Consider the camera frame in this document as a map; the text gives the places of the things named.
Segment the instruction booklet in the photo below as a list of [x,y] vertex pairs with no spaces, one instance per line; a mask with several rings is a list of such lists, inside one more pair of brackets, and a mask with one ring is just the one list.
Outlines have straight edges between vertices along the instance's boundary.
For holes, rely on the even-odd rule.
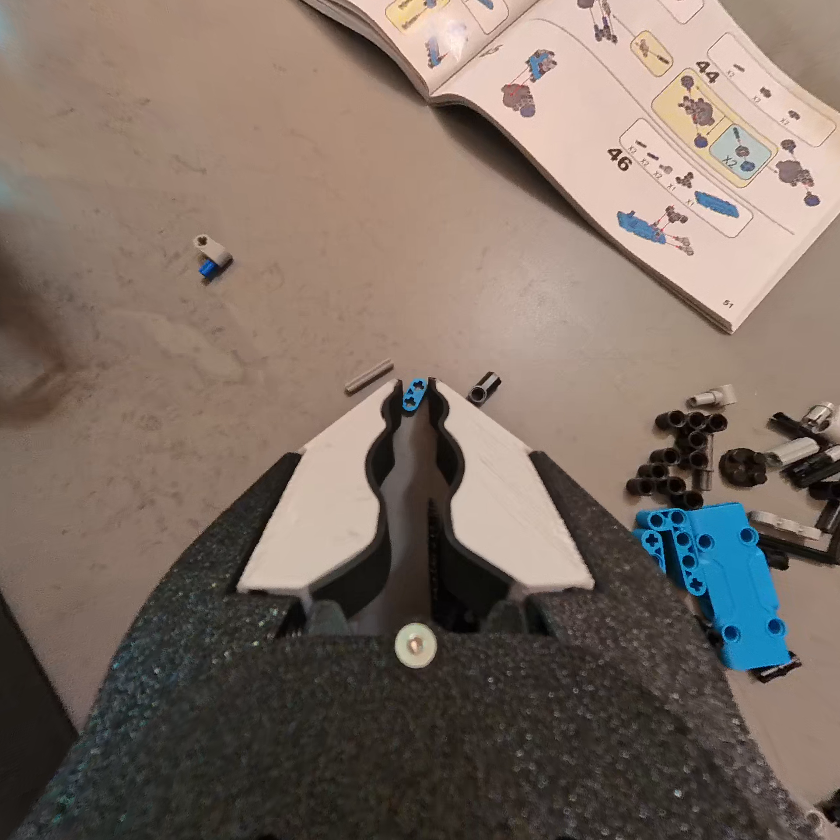
[[838,111],[721,2],[306,2],[734,333],[838,219]]

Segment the grey connector with blue pin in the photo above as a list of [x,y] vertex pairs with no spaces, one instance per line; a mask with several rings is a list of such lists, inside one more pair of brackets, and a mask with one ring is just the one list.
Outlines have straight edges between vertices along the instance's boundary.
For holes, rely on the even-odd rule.
[[193,246],[199,256],[198,272],[205,284],[225,273],[234,262],[228,250],[206,234],[195,236]]

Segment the grey desk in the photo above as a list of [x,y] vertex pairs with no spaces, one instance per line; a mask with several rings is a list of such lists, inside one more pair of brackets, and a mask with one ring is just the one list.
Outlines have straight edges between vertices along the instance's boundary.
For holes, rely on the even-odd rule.
[[[197,235],[234,258],[208,284]],[[444,590],[426,393],[383,592],[236,592],[293,453],[391,379],[489,371],[592,591]],[[778,578],[801,667],[760,684],[624,480],[693,392],[737,393],[716,455],[838,398],[838,219],[727,333],[306,2],[2,2],[7,376],[2,590],[80,734],[22,838],[820,837],[838,568]]]

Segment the blue panel piece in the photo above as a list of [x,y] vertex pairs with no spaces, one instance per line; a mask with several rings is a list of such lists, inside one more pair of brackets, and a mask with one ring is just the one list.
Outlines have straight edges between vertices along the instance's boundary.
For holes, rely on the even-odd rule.
[[786,668],[791,662],[787,628],[760,536],[743,506],[702,507],[687,517],[706,586],[700,608],[720,639],[721,662],[744,672]]

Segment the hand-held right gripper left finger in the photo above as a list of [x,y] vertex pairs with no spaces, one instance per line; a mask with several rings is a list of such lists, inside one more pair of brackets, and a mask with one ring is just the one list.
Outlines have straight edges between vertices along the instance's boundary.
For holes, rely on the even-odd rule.
[[291,455],[290,477],[236,592],[335,602],[352,618],[392,566],[382,486],[395,466],[403,382],[391,379]]

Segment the pile of building pieces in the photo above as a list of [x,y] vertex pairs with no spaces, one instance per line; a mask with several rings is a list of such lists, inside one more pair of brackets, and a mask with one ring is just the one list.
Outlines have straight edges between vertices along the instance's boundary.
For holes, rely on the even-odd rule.
[[[654,450],[638,467],[636,475],[626,482],[626,494],[640,500],[657,499],[666,503],[665,507],[655,510],[680,509],[688,513],[730,503],[708,503],[707,494],[715,476],[722,479],[726,488],[752,490],[763,486],[772,474],[779,474],[793,490],[803,491],[811,500],[821,503],[822,510],[811,525],[769,511],[743,507],[759,534],[759,547],[770,572],[786,571],[791,559],[837,568],[838,404],[817,402],[801,418],[775,413],[770,417],[769,426],[782,435],[779,444],[765,450],[735,447],[716,455],[716,439],[729,425],[725,410],[736,401],[733,388],[722,385],[690,397],[685,410],[675,409],[657,415],[655,428],[670,436],[671,441]],[[682,592],[695,604],[700,630],[721,661],[720,639],[701,611],[699,598]],[[786,668],[745,672],[726,668],[746,673],[765,685],[802,666],[799,656],[790,648],[789,651],[791,662]]]

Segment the long grey axle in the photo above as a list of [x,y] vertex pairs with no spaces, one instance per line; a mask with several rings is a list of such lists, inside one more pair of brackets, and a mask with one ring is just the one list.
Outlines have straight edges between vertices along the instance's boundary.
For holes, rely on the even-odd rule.
[[383,376],[391,373],[394,369],[394,362],[391,359],[385,359],[366,371],[357,374],[354,378],[347,381],[343,387],[345,395],[352,396],[362,391],[367,386],[380,380]]

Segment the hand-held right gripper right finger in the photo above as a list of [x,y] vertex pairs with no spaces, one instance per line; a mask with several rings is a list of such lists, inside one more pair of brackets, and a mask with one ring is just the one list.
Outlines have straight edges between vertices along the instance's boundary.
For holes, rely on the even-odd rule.
[[427,387],[436,461],[439,580],[475,618],[496,604],[569,590],[594,577],[541,478],[536,451],[438,379]]

